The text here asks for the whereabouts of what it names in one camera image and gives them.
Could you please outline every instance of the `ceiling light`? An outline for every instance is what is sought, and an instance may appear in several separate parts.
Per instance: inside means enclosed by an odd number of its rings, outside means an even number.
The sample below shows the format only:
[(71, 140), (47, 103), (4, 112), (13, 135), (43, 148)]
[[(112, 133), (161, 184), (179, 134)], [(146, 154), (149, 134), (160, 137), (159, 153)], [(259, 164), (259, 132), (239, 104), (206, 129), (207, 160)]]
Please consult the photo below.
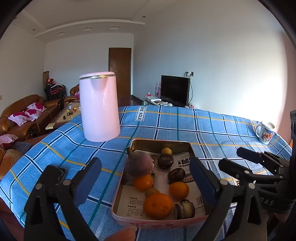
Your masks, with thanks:
[(92, 31), (92, 26), (81, 27), (81, 28), (83, 28), (83, 32), (85, 32), (85, 31)]
[(66, 35), (66, 32), (65, 31), (61, 31), (61, 32), (58, 32), (56, 34), (60, 37), (60, 36)]
[(119, 27), (121, 27), (122, 25), (110, 25), (110, 29), (111, 30), (119, 30)]

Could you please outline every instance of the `door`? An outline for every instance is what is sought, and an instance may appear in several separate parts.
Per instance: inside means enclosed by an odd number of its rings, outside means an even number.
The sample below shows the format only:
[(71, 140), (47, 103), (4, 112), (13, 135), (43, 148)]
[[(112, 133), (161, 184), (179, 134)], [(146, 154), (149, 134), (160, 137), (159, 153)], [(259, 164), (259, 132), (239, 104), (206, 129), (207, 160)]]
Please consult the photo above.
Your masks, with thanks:
[(109, 48), (109, 71), (116, 76), (117, 98), (131, 95), (131, 48)]

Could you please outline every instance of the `bolt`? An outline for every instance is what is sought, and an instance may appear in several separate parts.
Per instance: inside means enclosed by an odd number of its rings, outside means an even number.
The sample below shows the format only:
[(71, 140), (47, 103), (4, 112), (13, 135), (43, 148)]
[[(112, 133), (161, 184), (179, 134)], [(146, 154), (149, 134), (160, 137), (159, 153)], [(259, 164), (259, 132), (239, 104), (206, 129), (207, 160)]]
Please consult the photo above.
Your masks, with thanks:
[(227, 185), (227, 184), (228, 184), (228, 182), (227, 182), (225, 179), (221, 179), (221, 180), (220, 180), (220, 183), (221, 183), (222, 185)]
[(70, 183), (71, 183), (71, 180), (70, 179), (66, 179), (66, 180), (63, 181), (63, 185), (64, 186), (69, 186)]
[(248, 186), (249, 186), (249, 188), (251, 188), (251, 189), (254, 189), (254, 188), (255, 188), (255, 185), (254, 185), (253, 183), (249, 183)]
[(41, 189), (42, 188), (42, 184), (41, 183), (38, 183), (35, 188), (38, 189), (38, 190)]

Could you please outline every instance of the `television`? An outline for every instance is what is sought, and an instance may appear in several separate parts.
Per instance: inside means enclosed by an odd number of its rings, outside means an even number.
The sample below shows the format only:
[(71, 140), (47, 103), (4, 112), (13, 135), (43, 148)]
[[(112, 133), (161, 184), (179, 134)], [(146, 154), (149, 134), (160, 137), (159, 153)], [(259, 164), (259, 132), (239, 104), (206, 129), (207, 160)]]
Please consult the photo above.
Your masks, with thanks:
[(161, 76), (160, 97), (162, 101), (179, 106), (188, 106), (190, 78)]

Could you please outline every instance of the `metal rim of kettle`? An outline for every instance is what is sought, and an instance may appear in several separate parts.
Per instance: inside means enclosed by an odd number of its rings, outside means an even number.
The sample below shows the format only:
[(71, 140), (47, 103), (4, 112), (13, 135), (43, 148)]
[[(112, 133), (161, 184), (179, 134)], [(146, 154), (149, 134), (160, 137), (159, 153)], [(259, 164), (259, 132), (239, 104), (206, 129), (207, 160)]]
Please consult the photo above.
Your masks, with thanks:
[(107, 77), (111, 77), (111, 76), (115, 76), (115, 75), (114, 74), (95, 75), (95, 76), (83, 77), (83, 78), (80, 78), (79, 80), (85, 80), (85, 79), (102, 79), (102, 78), (107, 78)]

